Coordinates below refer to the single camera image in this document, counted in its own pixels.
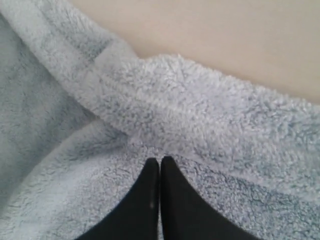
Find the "beige background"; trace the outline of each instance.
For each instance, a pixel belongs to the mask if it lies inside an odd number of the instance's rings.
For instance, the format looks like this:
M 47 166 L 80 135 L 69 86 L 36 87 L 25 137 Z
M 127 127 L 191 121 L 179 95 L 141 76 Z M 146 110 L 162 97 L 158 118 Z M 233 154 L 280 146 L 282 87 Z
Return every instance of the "beige background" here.
M 319 0 L 69 0 L 140 57 L 179 53 L 320 103 Z

